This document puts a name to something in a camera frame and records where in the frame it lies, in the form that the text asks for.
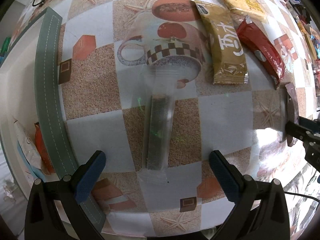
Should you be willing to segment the green storage box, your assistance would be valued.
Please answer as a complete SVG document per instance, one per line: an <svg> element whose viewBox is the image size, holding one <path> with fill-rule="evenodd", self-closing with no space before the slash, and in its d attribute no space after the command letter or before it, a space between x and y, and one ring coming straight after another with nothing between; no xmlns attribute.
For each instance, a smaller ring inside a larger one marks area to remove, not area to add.
<svg viewBox="0 0 320 240"><path fill-rule="evenodd" d="M39 121L56 172L51 179L73 174L79 166L61 112L57 64L61 22L57 12L46 8L22 31L1 65L1 144L25 198L31 186L17 147L15 119L29 135Z"/></svg>

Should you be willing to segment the yellow snack packet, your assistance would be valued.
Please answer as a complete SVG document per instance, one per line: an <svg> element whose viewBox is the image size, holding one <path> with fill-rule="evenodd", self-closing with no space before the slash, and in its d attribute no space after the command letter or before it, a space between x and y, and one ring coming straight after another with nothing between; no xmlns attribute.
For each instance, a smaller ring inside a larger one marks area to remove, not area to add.
<svg viewBox="0 0 320 240"><path fill-rule="evenodd" d="M230 12L249 16L256 20L266 20L266 13L257 0L223 0Z"/></svg>

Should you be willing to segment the white packet in box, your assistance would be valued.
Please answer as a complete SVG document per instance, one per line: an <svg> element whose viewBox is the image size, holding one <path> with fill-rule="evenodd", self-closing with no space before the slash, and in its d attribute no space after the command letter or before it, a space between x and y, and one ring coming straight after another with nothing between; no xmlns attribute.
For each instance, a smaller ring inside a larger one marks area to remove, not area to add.
<svg viewBox="0 0 320 240"><path fill-rule="evenodd" d="M39 170L42 169L42 158L33 143L31 137L26 132L24 127L19 123L18 120L14 120L14 129L17 135L17 140L20 144L22 152L30 165Z"/></svg>

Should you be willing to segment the red snack packet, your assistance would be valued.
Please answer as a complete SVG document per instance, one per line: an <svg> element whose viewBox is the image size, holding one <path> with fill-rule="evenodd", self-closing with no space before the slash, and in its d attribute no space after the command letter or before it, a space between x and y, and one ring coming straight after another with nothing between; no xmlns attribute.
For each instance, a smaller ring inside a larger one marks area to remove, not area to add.
<svg viewBox="0 0 320 240"><path fill-rule="evenodd" d="M249 16L240 23L236 33L240 42L260 61L272 77L275 89L278 89L285 74L285 63L274 45Z"/></svg>

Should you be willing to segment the orange packet in box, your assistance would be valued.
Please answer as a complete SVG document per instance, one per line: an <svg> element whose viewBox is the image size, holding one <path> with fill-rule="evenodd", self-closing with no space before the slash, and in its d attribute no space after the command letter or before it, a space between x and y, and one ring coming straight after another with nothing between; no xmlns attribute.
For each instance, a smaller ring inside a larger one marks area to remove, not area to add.
<svg viewBox="0 0 320 240"><path fill-rule="evenodd" d="M52 162L50 161L49 154L47 152L46 146L44 144L44 140L42 137L41 129L40 129L40 124L39 122L36 122L34 124L35 126L35 146L41 156L41 159L48 170L49 174L55 173L55 170L53 168Z"/></svg>

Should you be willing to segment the gold brown snack packet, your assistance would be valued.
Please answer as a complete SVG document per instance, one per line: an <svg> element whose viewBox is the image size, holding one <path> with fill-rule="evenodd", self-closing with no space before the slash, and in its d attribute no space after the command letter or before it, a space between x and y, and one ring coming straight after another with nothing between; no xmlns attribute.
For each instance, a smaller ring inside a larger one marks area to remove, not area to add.
<svg viewBox="0 0 320 240"><path fill-rule="evenodd" d="M219 5L195 1L206 29L212 55L208 80L218 85L243 85L248 83L248 70L229 11Z"/></svg>

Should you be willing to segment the clear seaweed stick packet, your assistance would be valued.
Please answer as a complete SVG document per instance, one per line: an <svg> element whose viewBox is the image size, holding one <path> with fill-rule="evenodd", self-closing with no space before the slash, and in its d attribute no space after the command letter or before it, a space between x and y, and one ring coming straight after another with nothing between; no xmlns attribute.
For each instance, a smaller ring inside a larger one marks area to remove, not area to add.
<svg viewBox="0 0 320 240"><path fill-rule="evenodd" d="M154 69L144 75L146 101L139 178L149 184L167 183L178 76L178 71L169 69Z"/></svg>

